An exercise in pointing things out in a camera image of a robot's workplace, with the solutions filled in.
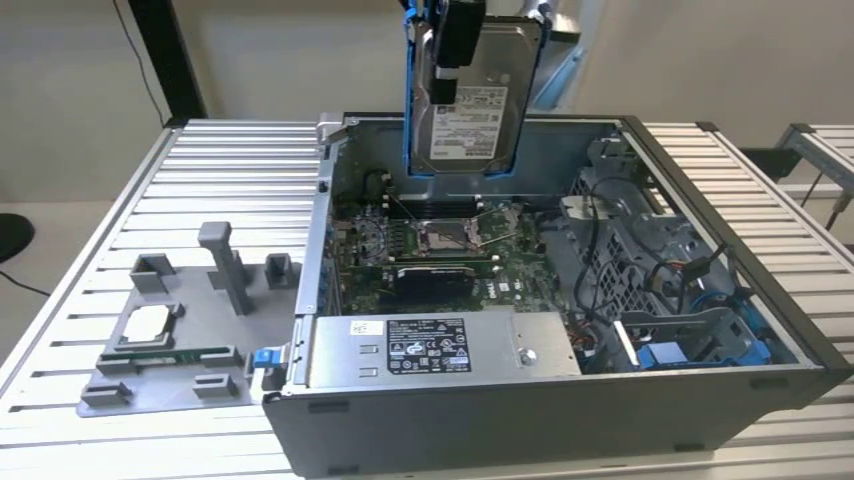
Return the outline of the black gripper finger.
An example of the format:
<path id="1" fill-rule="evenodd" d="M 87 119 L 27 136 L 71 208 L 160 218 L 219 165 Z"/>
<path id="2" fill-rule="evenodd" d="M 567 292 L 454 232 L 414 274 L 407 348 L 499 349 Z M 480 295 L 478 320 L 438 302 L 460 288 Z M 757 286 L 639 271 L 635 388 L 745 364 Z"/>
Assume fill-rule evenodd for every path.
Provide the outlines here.
<path id="1" fill-rule="evenodd" d="M 430 2 L 432 104 L 455 102 L 460 69 L 471 65 L 483 21 L 483 1 Z"/>

